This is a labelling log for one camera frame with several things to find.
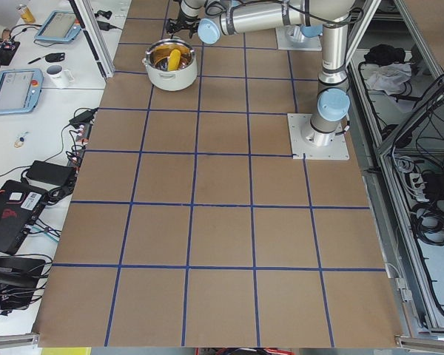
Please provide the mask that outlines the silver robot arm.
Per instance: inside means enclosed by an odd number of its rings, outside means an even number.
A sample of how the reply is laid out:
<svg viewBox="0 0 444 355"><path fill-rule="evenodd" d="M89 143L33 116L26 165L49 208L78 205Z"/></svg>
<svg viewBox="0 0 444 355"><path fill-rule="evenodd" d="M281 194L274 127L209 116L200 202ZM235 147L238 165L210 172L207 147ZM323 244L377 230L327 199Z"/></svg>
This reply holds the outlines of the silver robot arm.
<svg viewBox="0 0 444 355"><path fill-rule="evenodd" d="M345 118L346 52L353 1L180 1L166 32L186 30L205 44L221 36L275 29L281 49L319 51L317 109L300 130L313 146L328 146Z"/></svg>

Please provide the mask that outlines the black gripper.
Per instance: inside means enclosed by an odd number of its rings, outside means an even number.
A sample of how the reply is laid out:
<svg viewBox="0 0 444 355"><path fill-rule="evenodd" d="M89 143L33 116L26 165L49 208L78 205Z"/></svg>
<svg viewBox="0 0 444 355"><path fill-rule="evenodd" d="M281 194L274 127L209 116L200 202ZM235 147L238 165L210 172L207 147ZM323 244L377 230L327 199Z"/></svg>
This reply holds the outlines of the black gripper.
<svg viewBox="0 0 444 355"><path fill-rule="evenodd" d="M165 30L168 34L174 35L182 30L189 31L189 37L193 37L198 31L200 19L198 17L187 17L186 15L179 15L177 19L169 18L165 25Z"/></svg>

